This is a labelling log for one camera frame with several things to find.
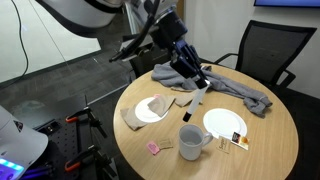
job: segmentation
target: wooden tabletop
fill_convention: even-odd
[[[221,66],[213,66],[212,71],[264,92],[273,105],[261,119],[245,107],[242,99],[212,91],[205,94],[203,104],[188,123],[198,125],[205,132],[203,116],[207,111],[231,110],[247,125],[249,150],[231,145],[230,153],[226,154],[216,149],[218,141],[214,139],[203,148],[196,161],[183,159],[179,154],[178,132],[186,124],[182,118],[188,106],[180,108],[173,104],[163,120],[131,130],[122,119],[120,109],[130,108],[154,94],[181,93],[152,81],[149,72],[124,91],[115,109],[114,133],[125,159],[144,179],[285,179],[295,164],[299,144],[296,126],[287,108],[270,90],[242,73]],[[152,155],[146,144],[164,138],[171,138],[174,147]]]

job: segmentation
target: floor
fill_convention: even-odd
[[[124,86],[132,76],[128,62],[109,63],[114,49],[120,47],[122,34],[129,34],[125,16],[116,16],[114,21],[98,34],[102,51],[81,57],[69,64],[47,69],[12,86],[0,90],[1,105],[13,115],[66,99],[75,95],[85,95],[88,102]],[[121,155],[113,135],[113,112],[123,89],[90,105],[95,115],[103,122],[108,140],[101,141],[94,131],[103,151],[114,157],[120,179],[141,179]],[[320,100],[292,91],[277,92],[295,120],[300,148],[296,165],[287,179],[320,179]]]

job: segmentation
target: gray cloth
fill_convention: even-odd
[[[249,111],[261,118],[265,117],[265,109],[272,105],[268,97],[260,91],[210,71],[203,70],[203,73],[210,81],[209,88],[242,98]],[[151,78],[154,81],[159,81],[165,87],[181,87],[186,90],[197,89],[196,84],[191,79],[183,78],[172,69],[169,63],[155,65]]]

